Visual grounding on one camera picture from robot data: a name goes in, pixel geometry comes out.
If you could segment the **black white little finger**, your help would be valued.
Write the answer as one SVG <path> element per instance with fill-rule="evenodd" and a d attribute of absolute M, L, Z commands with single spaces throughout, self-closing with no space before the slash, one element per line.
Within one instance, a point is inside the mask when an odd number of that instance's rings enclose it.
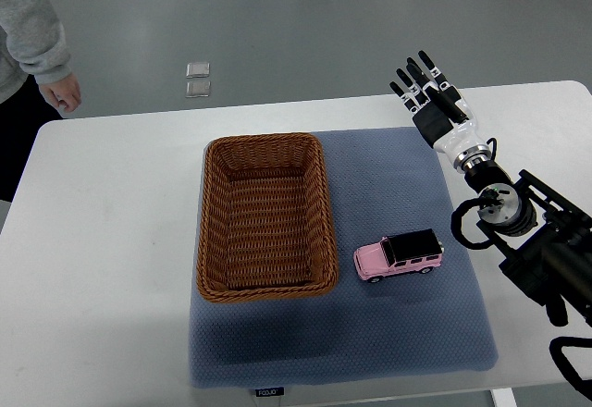
<path fill-rule="evenodd" d="M 408 111 L 415 114 L 419 110 L 413 96 L 409 92 L 405 92 L 395 81 L 391 81 L 389 87 L 401 99 Z"/>

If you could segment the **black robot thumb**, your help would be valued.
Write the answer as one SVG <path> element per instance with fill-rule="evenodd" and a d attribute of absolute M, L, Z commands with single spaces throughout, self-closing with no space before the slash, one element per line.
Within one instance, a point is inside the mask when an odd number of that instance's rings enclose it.
<path fill-rule="evenodd" d="M 463 123 L 468 116 L 441 90 L 434 89 L 431 92 L 431 101 L 453 123 Z"/>

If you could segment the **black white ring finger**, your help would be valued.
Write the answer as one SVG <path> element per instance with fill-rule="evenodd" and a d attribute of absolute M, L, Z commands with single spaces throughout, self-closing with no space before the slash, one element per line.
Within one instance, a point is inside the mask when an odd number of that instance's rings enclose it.
<path fill-rule="evenodd" d="M 418 103 L 419 105 L 425 105 L 429 102 L 429 98 L 427 97 L 427 95 L 403 69 L 398 68 L 396 70 L 396 73 L 399 79 L 405 84 L 416 103 Z"/>

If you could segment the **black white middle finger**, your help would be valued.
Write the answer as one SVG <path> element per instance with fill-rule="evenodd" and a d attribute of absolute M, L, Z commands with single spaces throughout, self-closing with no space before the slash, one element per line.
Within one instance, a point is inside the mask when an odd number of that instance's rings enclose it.
<path fill-rule="evenodd" d="M 426 95 L 435 95 L 438 92 L 438 86 L 435 81 L 425 74 L 411 57 L 407 58 L 406 69 L 423 93 Z"/>

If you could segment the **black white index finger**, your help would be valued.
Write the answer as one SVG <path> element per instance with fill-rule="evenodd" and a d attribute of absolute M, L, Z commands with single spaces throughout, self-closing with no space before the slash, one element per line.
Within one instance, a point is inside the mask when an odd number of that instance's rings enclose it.
<path fill-rule="evenodd" d="M 425 67 L 429 70 L 432 78 L 436 81 L 439 89 L 444 91 L 450 87 L 450 83 L 443 72 L 436 66 L 434 61 L 431 57 L 423 50 L 418 52 L 418 55 L 422 62 L 424 63 Z"/>

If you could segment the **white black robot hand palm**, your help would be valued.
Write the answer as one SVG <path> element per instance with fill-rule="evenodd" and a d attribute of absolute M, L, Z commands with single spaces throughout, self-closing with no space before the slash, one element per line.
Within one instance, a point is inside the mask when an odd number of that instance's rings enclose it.
<path fill-rule="evenodd" d="M 413 114 L 412 120 L 430 148 L 447 156 L 458 172 L 466 172 L 477 164 L 490 161 L 492 151 L 477 134 L 478 124 L 466 102 L 454 102 L 468 116 L 463 123 L 453 123 L 431 101 Z"/>

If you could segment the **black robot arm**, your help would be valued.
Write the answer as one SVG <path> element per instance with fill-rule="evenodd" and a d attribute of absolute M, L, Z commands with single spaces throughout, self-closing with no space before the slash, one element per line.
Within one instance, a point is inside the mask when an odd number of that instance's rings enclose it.
<path fill-rule="evenodd" d="M 512 180 L 496 161 L 496 139 L 479 136 L 471 107 L 426 52 L 408 58 L 397 75 L 389 86 L 422 138 L 475 192 L 452 213 L 456 241 L 497 248 L 502 274 L 545 307 L 552 325 L 567 324 L 568 305 L 589 321 L 591 217 L 526 170 Z"/>

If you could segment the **bystander bare hand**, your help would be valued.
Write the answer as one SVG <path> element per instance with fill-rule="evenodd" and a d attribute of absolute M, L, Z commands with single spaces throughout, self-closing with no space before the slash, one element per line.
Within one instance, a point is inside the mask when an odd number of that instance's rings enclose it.
<path fill-rule="evenodd" d="M 38 88 L 45 102 L 56 110 L 62 109 L 69 113 L 81 105 L 80 85 L 72 73 L 62 80 L 39 84 Z"/>

